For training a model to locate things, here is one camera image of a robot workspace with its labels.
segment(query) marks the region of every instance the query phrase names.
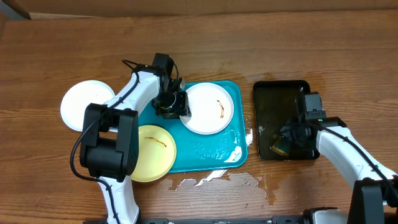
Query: white plate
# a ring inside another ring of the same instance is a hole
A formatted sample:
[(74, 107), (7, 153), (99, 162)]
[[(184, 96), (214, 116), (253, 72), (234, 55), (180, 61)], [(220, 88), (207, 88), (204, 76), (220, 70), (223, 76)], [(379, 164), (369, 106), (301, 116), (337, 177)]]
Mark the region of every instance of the white plate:
[(63, 122), (75, 131), (83, 129), (86, 107), (90, 103), (103, 104), (114, 97), (114, 92), (107, 84), (88, 80), (72, 86), (61, 102)]
[(229, 93), (214, 83), (199, 83), (187, 89), (192, 117), (180, 116), (182, 123), (198, 134), (222, 131), (234, 115), (234, 102)]

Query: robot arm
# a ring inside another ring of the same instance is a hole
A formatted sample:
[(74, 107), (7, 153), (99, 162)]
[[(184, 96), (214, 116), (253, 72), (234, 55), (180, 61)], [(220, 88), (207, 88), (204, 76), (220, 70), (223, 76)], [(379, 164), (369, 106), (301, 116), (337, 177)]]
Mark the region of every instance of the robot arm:
[[(138, 160), (138, 117), (152, 101), (156, 115), (166, 119), (190, 116), (188, 96), (182, 78), (171, 78), (174, 61), (164, 54), (156, 54), (152, 65), (137, 65), (129, 83), (111, 100), (103, 105), (90, 104), (85, 111), (83, 131), (93, 121), (99, 120), (82, 138), (80, 164), (88, 168), (91, 176), (105, 181), (109, 189), (98, 183), (103, 191), (107, 223), (134, 224), (139, 218), (139, 208), (135, 203), (131, 174)], [(108, 108), (124, 100), (114, 108)], [(99, 132), (117, 132), (117, 139), (106, 139)], [(112, 210), (112, 201), (116, 215)]]
[(327, 118), (318, 93), (302, 94), (295, 100), (297, 122), (287, 122), (282, 139), (314, 142), (320, 154), (328, 158), (353, 189), (349, 214), (339, 210), (315, 209), (311, 223), (384, 223), (383, 205), (398, 206), (398, 176), (375, 160), (352, 136), (337, 117)]
[[(342, 136), (346, 136), (354, 142), (367, 155), (368, 158), (377, 165), (379, 170), (388, 178), (393, 179), (393, 175), (397, 175), (392, 170), (383, 166), (380, 162), (370, 155), (351, 135), (348, 128), (341, 126), (329, 127)], [(317, 133), (317, 149), (319, 153), (324, 155), (338, 169), (340, 174), (354, 188), (356, 180), (370, 178), (372, 180), (381, 180), (380, 176), (369, 166), (368, 162), (359, 154), (359, 152), (343, 139), (335, 136), (328, 131), (322, 130)]]

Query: food residue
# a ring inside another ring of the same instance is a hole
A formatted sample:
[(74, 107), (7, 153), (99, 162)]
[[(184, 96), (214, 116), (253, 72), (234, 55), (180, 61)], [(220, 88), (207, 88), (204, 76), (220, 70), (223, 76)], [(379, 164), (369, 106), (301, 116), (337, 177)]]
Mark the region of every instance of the food residue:
[(157, 142), (157, 143), (163, 145), (163, 147), (167, 147), (166, 144), (164, 144), (163, 142), (157, 140), (157, 139), (154, 138), (154, 137), (144, 137), (144, 139), (150, 139), (150, 140), (152, 140), (152, 141), (155, 141), (155, 142)]
[(224, 118), (224, 107), (219, 100), (217, 100), (218, 106), (220, 106), (221, 116), (220, 118)]

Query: teal tray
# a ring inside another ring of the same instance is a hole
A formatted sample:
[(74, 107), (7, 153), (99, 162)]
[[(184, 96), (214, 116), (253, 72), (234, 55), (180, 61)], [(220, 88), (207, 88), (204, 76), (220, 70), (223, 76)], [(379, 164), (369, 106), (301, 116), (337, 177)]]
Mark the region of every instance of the teal tray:
[[(234, 102), (232, 120), (219, 133), (196, 134), (186, 128), (180, 119), (163, 119), (156, 116), (150, 103), (138, 119), (140, 126), (147, 124), (160, 126), (173, 136), (177, 145), (177, 156), (170, 173), (239, 167), (248, 158), (241, 91), (232, 81), (211, 83), (222, 86)], [(187, 83), (185, 89), (194, 84), (197, 83)]]

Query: wood grain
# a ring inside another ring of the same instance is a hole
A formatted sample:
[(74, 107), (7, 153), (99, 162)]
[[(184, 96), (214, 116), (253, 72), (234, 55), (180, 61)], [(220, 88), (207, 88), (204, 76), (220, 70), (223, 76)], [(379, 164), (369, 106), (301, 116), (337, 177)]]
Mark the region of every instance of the wood grain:
[(7, 17), (2, 12), (0, 12), (0, 40), (7, 20)]
[(106, 216), (97, 184), (70, 171), (79, 134), (63, 124), (60, 102), (83, 80), (119, 91), (129, 80), (121, 59), (151, 63), (156, 52), (170, 54), (188, 82), (239, 85), (249, 157), (209, 182), (203, 179), (210, 171), (134, 183), (144, 217), (259, 218), (321, 206), (348, 211), (351, 189), (324, 157), (259, 159), (252, 98), (259, 80), (305, 79), (321, 93), (328, 115), (346, 121), (376, 159), (398, 170), (398, 11), (12, 21), (0, 44), (2, 223)]

